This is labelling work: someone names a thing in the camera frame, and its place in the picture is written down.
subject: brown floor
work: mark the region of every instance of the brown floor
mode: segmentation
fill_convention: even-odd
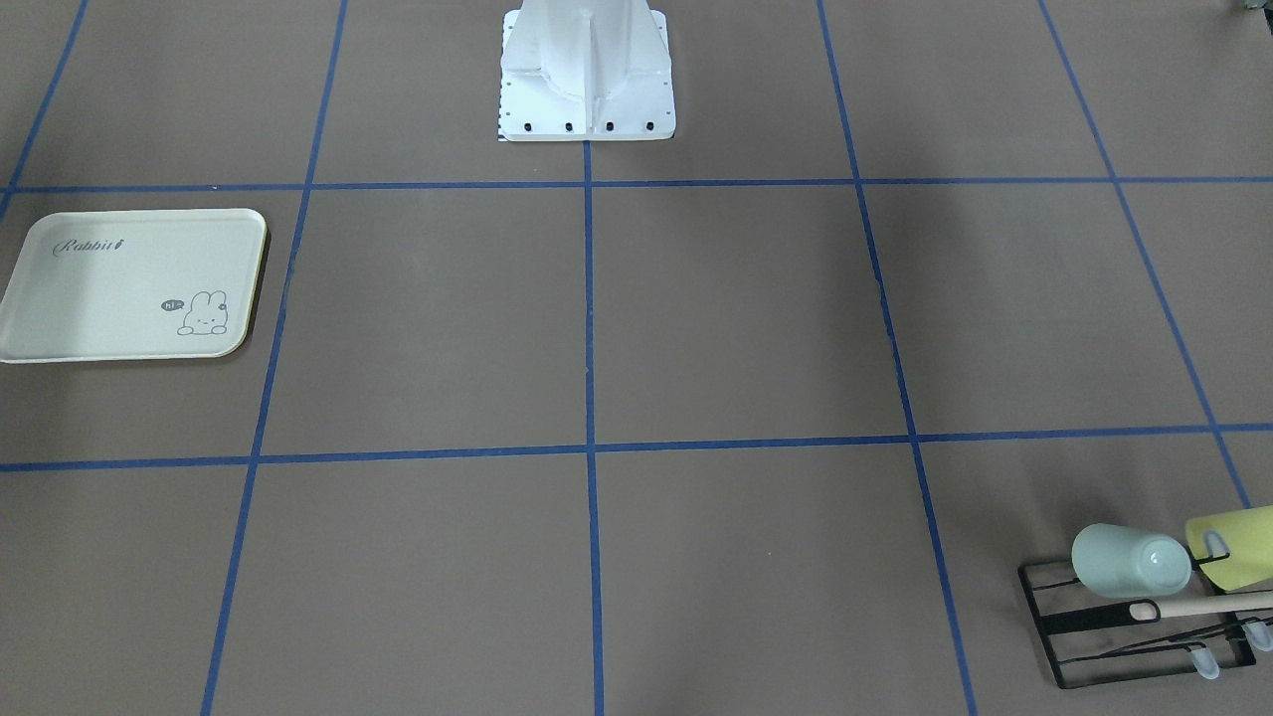
[[[0,367],[0,712],[1264,710],[1059,691],[1016,577],[1273,502],[1260,13],[658,0],[676,138],[580,147],[516,4],[0,4],[0,280],[271,231],[229,357]]]

